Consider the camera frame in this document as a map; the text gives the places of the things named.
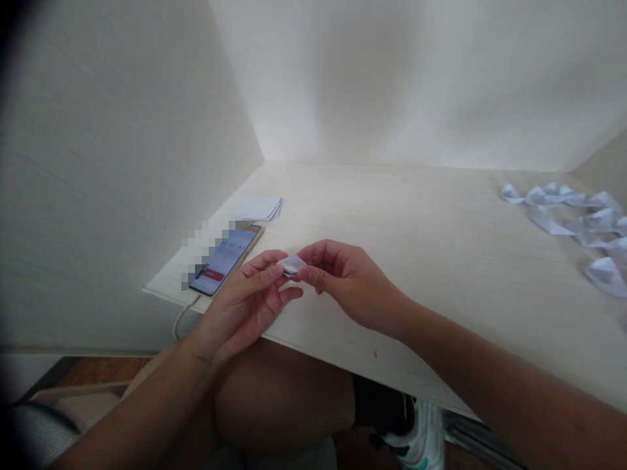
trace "desk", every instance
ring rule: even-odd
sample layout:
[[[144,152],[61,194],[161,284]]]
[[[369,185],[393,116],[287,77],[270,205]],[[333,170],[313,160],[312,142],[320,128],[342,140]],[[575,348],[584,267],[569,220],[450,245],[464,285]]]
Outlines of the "desk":
[[[586,190],[567,174],[265,162],[148,283],[181,305],[181,273],[201,263],[246,195],[282,196],[280,217],[249,257],[295,253],[331,238],[363,246],[392,282],[421,304],[627,412],[625,300],[580,273],[587,257],[571,238],[542,231],[523,205],[499,196],[550,181]],[[203,312],[207,298],[193,309]],[[401,343],[361,328],[330,296],[305,289],[266,338],[426,398],[473,413]]]

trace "white cable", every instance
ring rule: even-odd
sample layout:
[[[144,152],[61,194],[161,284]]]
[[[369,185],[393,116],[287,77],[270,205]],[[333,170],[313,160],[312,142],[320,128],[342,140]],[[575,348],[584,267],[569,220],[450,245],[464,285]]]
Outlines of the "white cable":
[[[186,312],[187,310],[189,310],[189,308],[190,308],[193,304],[195,304],[195,303],[196,303],[196,301],[197,301],[199,298],[200,298],[200,296],[197,296],[191,304],[186,305],[186,306],[185,306],[185,307],[181,310],[181,313],[179,313],[179,314],[178,314],[178,316],[177,316],[176,320],[174,320],[174,324],[172,325],[172,335],[174,336],[174,340],[175,340],[175,341],[178,341],[179,339],[181,339],[181,338],[178,336],[178,332],[177,332],[177,329],[178,329],[178,324],[179,324],[179,322],[181,321],[181,318],[183,318],[183,315],[185,315],[185,312]]]

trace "left hand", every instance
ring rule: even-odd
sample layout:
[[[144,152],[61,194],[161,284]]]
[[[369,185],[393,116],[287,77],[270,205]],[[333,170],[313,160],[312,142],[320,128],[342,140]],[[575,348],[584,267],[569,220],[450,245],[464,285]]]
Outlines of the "left hand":
[[[272,324],[290,300],[302,289],[279,291],[288,278],[280,250],[264,251],[241,266],[216,294],[196,329],[189,336],[207,360],[224,362],[249,347]]]

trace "white sneaker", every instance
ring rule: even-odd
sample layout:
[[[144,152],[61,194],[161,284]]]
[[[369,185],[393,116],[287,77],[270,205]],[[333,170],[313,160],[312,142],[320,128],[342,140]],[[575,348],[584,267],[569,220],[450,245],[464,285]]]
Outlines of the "white sneaker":
[[[407,403],[413,409],[407,409]],[[386,433],[381,439],[407,470],[444,469],[444,421],[442,410],[411,397],[405,400],[407,413],[414,413],[413,427],[405,435]]]

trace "finger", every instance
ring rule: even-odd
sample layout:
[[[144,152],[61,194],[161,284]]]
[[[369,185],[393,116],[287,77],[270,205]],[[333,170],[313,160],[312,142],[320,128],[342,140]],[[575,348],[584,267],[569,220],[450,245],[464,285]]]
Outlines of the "finger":
[[[338,282],[340,281],[337,277],[315,266],[301,269],[298,271],[298,277],[307,284],[314,286],[318,294],[328,292],[333,295],[337,291]]]
[[[290,300],[294,300],[302,297],[302,289],[300,287],[288,287],[285,290],[279,292],[279,299],[281,300],[281,305],[285,307]]]
[[[301,249],[297,255],[310,266],[322,267],[343,264],[354,249],[352,245],[336,242],[335,240],[321,240]]]
[[[247,279],[242,279],[234,284],[233,289],[237,291],[242,299],[255,292],[267,289],[272,286],[283,275],[283,266],[275,265],[270,269],[261,271]]]
[[[254,276],[269,266],[276,264],[280,260],[287,258],[288,254],[281,250],[266,250],[250,261],[246,262],[239,269],[246,277]]]
[[[290,279],[288,279],[287,277],[285,277],[285,276],[281,276],[281,277],[279,278],[279,280],[278,280],[278,281],[276,281],[276,282],[274,283],[274,285],[275,285],[275,286],[277,286],[277,288],[278,288],[278,289],[280,289],[280,288],[282,288],[285,284],[287,284],[289,281],[290,281]]]

